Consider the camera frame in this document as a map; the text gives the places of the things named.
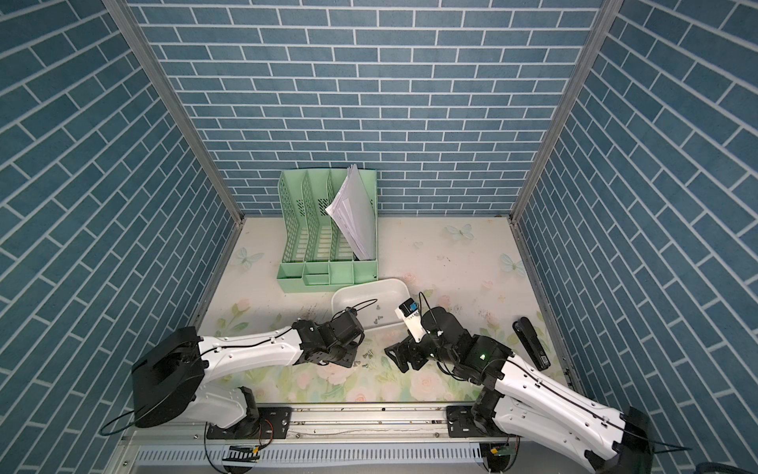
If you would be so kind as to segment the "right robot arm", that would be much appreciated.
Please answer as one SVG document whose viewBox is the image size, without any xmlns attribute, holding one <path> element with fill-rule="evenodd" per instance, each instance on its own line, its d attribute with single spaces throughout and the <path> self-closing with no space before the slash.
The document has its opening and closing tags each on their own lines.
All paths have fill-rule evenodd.
<svg viewBox="0 0 758 474">
<path fill-rule="evenodd" d="M 481 386 L 469 417 L 481 434 L 538 442 L 593 473 L 649 473 L 649 417 L 622 413 L 544 377 L 509 347 L 466 330 L 428 330 L 386 348 L 402 372 L 428 361 Z"/>
</svg>

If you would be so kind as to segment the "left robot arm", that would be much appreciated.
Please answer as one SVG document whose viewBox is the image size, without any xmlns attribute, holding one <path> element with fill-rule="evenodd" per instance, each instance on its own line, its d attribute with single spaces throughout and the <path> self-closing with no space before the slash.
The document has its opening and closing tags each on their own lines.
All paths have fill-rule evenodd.
<svg viewBox="0 0 758 474">
<path fill-rule="evenodd" d="M 224 389 L 217 382 L 262 367 L 352 367 L 364 340 L 358 311 L 347 307 L 324 323 L 299 319 L 268 333 L 209 337 L 181 328 L 143 355 L 131 369 L 134 408 L 129 425 L 148 429 L 177 418 L 209 424 L 225 440 L 241 440 L 262 428 L 252 389 Z"/>
</svg>

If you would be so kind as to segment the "white plastic storage box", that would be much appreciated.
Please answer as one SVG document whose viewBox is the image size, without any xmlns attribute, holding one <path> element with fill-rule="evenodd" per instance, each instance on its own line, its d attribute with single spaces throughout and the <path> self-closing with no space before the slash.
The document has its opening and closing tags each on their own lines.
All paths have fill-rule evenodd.
<svg viewBox="0 0 758 474">
<path fill-rule="evenodd" d="M 358 321 L 368 333 L 402 326 L 395 310 L 410 297 L 408 286 L 402 280 L 387 278 L 341 288 L 333 295 L 331 304 L 334 313 L 354 307 Z"/>
</svg>

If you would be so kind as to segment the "green plastic file organizer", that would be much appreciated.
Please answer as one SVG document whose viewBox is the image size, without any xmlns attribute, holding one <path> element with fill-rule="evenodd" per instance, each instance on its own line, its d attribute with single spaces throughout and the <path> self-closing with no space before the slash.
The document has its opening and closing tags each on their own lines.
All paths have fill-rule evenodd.
<svg viewBox="0 0 758 474">
<path fill-rule="evenodd" d="M 347 170 L 283 171 L 278 196 L 286 241 L 276 281 L 285 293 L 336 292 L 378 280 L 378 262 L 361 261 L 327 214 Z"/>
</svg>

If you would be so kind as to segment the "white paper stack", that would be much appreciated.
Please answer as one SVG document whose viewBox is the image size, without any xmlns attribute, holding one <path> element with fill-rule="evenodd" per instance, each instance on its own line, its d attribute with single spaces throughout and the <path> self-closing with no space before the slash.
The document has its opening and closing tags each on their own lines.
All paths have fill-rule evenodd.
<svg viewBox="0 0 758 474">
<path fill-rule="evenodd" d="M 339 227 L 357 259 L 376 259 L 376 217 L 356 165 L 347 168 L 347 177 L 326 213 Z"/>
</svg>

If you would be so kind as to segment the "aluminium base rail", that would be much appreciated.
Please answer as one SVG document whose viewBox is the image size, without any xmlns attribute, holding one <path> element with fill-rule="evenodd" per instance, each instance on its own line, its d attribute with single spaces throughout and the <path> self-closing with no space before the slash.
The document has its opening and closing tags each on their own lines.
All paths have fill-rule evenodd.
<svg viewBox="0 0 758 474">
<path fill-rule="evenodd" d="M 548 414 L 525 403 L 503 398 L 487 418 L 484 410 L 458 404 L 300 404 L 259 407 L 259 426 L 249 440 L 344 440 L 406 442 L 448 438 L 521 436 L 545 446 L 592 448 L 611 446 L 621 431 L 610 415 L 594 415 L 576 407 Z"/>
</svg>

